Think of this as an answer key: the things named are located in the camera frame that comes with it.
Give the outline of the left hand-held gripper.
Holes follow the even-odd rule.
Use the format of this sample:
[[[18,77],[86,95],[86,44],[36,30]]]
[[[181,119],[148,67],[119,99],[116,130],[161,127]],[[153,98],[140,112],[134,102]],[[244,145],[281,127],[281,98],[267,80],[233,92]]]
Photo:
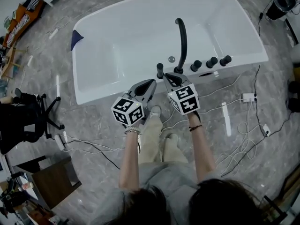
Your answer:
[[[111,111],[115,120],[126,127],[143,123],[149,115],[149,102],[157,87],[154,79],[147,79],[134,84],[128,92],[113,103]]]

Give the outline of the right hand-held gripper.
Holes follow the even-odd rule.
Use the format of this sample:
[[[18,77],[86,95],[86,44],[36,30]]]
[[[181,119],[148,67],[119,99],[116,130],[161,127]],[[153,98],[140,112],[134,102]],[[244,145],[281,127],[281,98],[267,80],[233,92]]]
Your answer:
[[[198,93],[193,83],[178,73],[165,73],[163,80],[167,95],[174,109],[181,115],[187,115],[200,109]]]

